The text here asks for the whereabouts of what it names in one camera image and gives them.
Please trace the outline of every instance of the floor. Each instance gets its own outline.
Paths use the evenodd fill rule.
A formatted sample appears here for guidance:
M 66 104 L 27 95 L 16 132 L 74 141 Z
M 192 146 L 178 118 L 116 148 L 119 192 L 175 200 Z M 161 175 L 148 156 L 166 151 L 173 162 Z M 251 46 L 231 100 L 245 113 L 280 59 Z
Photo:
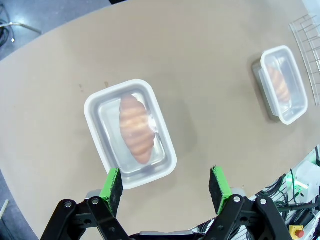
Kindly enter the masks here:
M 0 14 L 0 19 L 32 26 L 40 29 L 42 34 L 111 5 L 108 0 L 0 0 L 1 3 L 4 4 L 10 20 L 7 19 L 4 11 Z M 11 42 L 12 33 L 10 33 L 8 41 L 0 47 L 0 61 L 39 37 L 39 34 L 23 27 L 14 26 L 12 28 L 15 42 Z M 9 200 L 9 204 L 0 221 L 0 240 L 37 240 L 38 238 L 16 205 L 0 171 L 0 208 L 6 199 Z

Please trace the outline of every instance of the food item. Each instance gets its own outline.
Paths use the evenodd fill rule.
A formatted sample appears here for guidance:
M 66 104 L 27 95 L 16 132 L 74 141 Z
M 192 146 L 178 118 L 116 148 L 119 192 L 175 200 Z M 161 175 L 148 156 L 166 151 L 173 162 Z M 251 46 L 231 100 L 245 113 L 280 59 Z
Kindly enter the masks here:
M 267 71 L 270 75 L 275 94 L 280 102 L 288 103 L 291 100 L 291 95 L 283 74 L 272 66 L 267 66 Z
M 136 161 L 140 164 L 147 164 L 152 154 L 156 135 L 149 127 L 149 116 L 145 106 L 132 95 L 121 99 L 120 131 Z

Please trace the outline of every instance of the wire rack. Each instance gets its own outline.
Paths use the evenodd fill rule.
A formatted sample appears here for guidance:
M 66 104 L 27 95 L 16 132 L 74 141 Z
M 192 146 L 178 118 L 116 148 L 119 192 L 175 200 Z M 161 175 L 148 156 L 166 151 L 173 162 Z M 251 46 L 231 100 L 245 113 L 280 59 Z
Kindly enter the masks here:
M 320 17 L 305 15 L 290 24 L 299 46 L 314 95 L 320 105 Z

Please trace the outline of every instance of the beige tabletop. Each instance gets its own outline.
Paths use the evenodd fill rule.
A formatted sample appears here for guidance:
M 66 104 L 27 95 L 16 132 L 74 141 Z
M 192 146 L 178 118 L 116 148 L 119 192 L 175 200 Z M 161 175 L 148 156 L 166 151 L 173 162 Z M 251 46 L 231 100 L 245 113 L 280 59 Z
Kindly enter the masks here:
M 172 174 L 124 191 L 118 220 L 128 234 L 186 230 L 214 217 L 214 165 L 248 196 L 294 167 L 320 143 L 320 107 L 289 29 L 305 14 L 300 0 L 130 0 L 1 61 L 0 167 L 36 235 L 60 200 L 79 203 L 103 186 L 84 103 L 127 80 L 152 86 L 177 154 Z M 292 49 L 309 100 L 289 126 L 269 118 L 251 71 L 280 45 Z

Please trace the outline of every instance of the screw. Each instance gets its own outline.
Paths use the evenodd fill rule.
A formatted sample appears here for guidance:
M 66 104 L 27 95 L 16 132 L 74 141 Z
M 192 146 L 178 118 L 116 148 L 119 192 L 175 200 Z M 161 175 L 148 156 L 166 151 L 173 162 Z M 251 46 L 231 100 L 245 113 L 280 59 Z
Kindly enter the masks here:
M 240 201 L 241 201 L 241 199 L 240 199 L 240 197 L 235 196 L 235 197 L 233 198 L 233 201 L 235 201 L 236 203 L 238 203 L 238 202 L 240 202 Z
M 66 208 L 70 208 L 72 206 L 72 203 L 70 201 L 67 201 L 64 205 Z
M 262 199 L 260 200 L 260 203 L 261 203 L 262 205 L 265 205 L 265 204 L 267 204 L 267 200 L 265 200 L 264 198 L 262 198 Z
M 93 205 L 97 205 L 99 203 L 99 199 L 98 198 L 95 198 L 92 200 L 92 204 Z

